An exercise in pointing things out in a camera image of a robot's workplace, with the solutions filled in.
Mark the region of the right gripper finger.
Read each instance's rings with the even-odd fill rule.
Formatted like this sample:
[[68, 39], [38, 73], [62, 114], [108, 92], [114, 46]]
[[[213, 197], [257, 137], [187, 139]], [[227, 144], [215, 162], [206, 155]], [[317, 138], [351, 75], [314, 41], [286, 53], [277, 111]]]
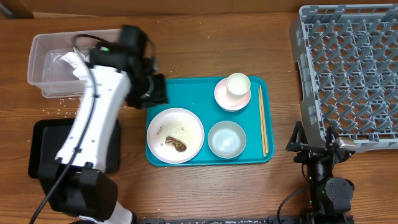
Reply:
[[285, 149], [287, 151], [299, 152], [306, 150], [307, 146], [308, 146], [308, 141], [304, 132], [302, 122], [297, 121], [295, 123], [293, 133]]
[[335, 141], [339, 138], [339, 134], [333, 126], [329, 126], [326, 129], [325, 137], [325, 149], [338, 149], [338, 143]]

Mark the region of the white napkin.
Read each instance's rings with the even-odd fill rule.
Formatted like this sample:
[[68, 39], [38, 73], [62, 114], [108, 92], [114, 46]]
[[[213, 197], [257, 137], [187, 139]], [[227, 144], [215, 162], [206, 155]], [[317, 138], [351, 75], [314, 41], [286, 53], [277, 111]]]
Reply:
[[89, 79], [89, 74], [85, 66], [82, 64], [81, 58], [77, 56], [76, 52], [68, 52], [61, 57], [61, 60], [68, 63], [72, 68], [72, 74], [79, 80]]

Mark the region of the grey bowl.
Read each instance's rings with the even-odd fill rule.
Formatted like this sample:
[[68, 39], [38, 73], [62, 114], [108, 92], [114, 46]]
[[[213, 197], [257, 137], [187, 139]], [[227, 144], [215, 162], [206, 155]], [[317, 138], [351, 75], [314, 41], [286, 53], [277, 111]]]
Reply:
[[216, 123], [208, 133], [210, 150], [223, 159], [234, 159], [245, 149], [247, 143], [243, 128], [232, 121]]

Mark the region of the large white plate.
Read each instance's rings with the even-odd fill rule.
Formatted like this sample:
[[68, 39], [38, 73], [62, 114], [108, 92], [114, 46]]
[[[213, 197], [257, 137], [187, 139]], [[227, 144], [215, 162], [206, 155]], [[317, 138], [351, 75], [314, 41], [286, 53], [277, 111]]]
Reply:
[[[173, 146], [160, 141], [155, 136], [159, 126], [171, 119], [186, 122], [191, 131], [192, 140], [183, 142], [187, 147], [184, 152], [177, 152]], [[199, 153], [205, 140], [205, 130], [200, 119], [191, 111], [183, 108], [169, 108], [157, 114], [149, 123], [146, 139], [150, 152], [158, 160], [168, 164], [182, 164]]]

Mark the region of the pile of white rice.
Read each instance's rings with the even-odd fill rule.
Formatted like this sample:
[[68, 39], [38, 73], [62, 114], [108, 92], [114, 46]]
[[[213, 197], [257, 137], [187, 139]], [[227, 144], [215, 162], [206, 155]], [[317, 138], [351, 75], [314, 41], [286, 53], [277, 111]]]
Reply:
[[190, 142], [192, 140], [191, 131], [189, 130], [188, 124], [184, 121], [171, 119], [163, 122], [155, 136], [160, 141], [165, 141], [167, 137], [177, 139], [181, 142]]

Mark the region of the brown food scrap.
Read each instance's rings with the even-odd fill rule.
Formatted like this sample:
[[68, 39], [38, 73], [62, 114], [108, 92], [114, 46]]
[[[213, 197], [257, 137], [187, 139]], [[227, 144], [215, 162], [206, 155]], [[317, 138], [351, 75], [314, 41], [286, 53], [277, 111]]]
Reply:
[[187, 147], [186, 147], [186, 145], [184, 145], [183, 142], [181, 142], [181, 141], [179, 141], [178, 139], [175, 139], [175, 138], [173, 138], [173, 137], [171, 137], [171, 136], [167, 136], [167, 137], [166, 137], [165, 143], [166, 143], [166, 144], [169, 144], [169, 145], [171, 145], [171, 146], [173, 146], [174, 149], [175, 149], [177, 152], [184, 152], [184, 151], [187, 150]]

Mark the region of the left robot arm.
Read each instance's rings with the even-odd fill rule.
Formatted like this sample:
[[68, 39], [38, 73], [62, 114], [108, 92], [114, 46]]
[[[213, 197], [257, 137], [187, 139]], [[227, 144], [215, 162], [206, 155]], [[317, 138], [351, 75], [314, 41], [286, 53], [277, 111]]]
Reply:
[[78, 223], [125, 223], [135, 214], [118, 202], [118, 186], [106, 173], [109, 141], [123, 103], [137, 109], [166, 104], [165, 77], [156, 57], [146, 57], [153, 46], [137, 26], [125, 25], [119, 39], [97, 38], [81, 64], [88, 75], [83, 101], [72, 128], [55, 159], [39, 166], [45, 192], [43, 204], [75, 217]]

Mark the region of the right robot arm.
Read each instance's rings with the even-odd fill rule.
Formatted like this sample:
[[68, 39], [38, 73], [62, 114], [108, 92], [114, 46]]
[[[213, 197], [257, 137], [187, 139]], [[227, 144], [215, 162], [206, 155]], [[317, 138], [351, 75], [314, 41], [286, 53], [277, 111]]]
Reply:
[[335, 177], [333, 168], [355, 154], [357, 146], [354, 140], [340, 136], [330, 126], [326, 131], [325, 145], [310, 146], [302, 122], [297, 121], [286, 150], [297, 153], [294, 162], [302, 165], [302, 174], [308, 185], [282, 201], [277, 210], [277, 221], [282, 222], [280, 211], [285, 202], [308, 190], [311, 208], [300, 212], [297, 223], [353, 223], [353, 217], [347, 216], [346, 212], [351, 210], [354, 184], [348, 179]]

